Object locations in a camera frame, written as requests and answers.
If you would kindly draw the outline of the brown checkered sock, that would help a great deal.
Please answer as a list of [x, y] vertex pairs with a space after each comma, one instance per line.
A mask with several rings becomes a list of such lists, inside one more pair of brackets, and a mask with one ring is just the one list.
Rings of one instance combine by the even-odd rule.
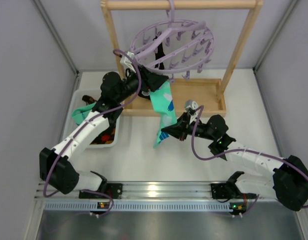
[[93, 97], [89, 96], [89, 95], [84, 95], [82, 97], [82, 101], [84, 101], [86, 103], [86, 105], [91, 105], [97, 102], [97, 100], [95, 100]]

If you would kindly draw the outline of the green sock with white patches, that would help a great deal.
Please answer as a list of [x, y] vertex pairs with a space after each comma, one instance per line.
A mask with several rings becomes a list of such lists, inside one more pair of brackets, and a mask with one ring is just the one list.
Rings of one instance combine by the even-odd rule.
[[158, 90], [151, 92], [150, 100], [154, 112], [160, 116], [159, 130], [157, 131], [157, 137], [153, 146], [157, 148], [163, 140], [169, 137], [169, 134], [163, 132], [162, 129], [177, 123], [170, 82], [166, 81]]

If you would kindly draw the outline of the black sock with blue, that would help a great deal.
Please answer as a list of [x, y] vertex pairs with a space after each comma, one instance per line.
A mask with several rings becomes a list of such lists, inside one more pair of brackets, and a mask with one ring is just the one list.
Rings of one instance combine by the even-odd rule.
[[151, 92], [150, 88], [148, 88], [145, 85], [142, 85], [141, 89], [140, 89], [140, 91], [138, 93], [138, 96], [143, 98], [143, 99], [149, 100], [150, 99], [150, 92]]

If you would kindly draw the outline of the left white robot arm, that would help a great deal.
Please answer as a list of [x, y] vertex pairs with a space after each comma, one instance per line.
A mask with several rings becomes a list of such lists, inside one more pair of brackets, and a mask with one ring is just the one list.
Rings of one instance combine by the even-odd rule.
[[137, 70], [135, 73], [127, 69], [126, 78], [114, 71], [106, 73], [100, 86], [101, 96], [83, 122], [62, 142], [41, 150], [39, 176], [46, 185], [64, 195], [76, 190], [104, 192], [104, 176], [94, 171], [76, 171], [74, 163], [95, 138], [113, 127], [127, 105], [127, 98], [137, 97], [141, 91], [155, 92], [168, 80], [166, 75], [150, 72], [143, 66]]

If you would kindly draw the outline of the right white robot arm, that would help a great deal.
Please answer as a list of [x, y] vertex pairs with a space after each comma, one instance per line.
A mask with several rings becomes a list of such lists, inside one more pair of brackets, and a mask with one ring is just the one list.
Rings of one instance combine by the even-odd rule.
[[294, 155], [276, 157], [256, 151], [227, 134], [228, 126], [222, 116], [213, 115], [206, 123], [191, 121], [183, 113], [177, 122], [162, 128], [162, 132], [184, 141], [187, 136], [211, 141], [208, 146], [214, 158], [242, 165], [256, 175], [237, 171], [226, 182], [232, 198], [241, 194], [255, 194], [278, 200], [286, 208], [298, 212], [308, 200], [308, 169]]

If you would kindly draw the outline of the green sock with chevrons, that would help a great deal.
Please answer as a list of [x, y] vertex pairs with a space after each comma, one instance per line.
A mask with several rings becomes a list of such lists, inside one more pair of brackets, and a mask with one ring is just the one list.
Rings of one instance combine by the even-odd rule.
[[74, 120], [77, 126], [80, 125], [86, 119], [86, 117], [91, 112], [94, 106], [95, 103], [92, 103], [79, 107], [73, 111], [73, 113], [71, 114], [71, 118]]

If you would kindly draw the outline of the lilac round clip hanger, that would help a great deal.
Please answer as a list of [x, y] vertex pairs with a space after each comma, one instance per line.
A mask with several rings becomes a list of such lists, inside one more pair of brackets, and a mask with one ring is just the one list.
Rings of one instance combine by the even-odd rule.
[[[141, 30], [132, 41], [129, 52], [133, 59], [150, 71], [160, 73], [155, 64], [164, 63], [163, 75], [181, 73], [186, 80], [192, 71], [201, 73], [211, 61], [215, 39], [204, 21], [177, 19], [175, 4], [169, 1], [167, 19]], [[155, 52], [162, 43], [165, 56], [155, 60]]]

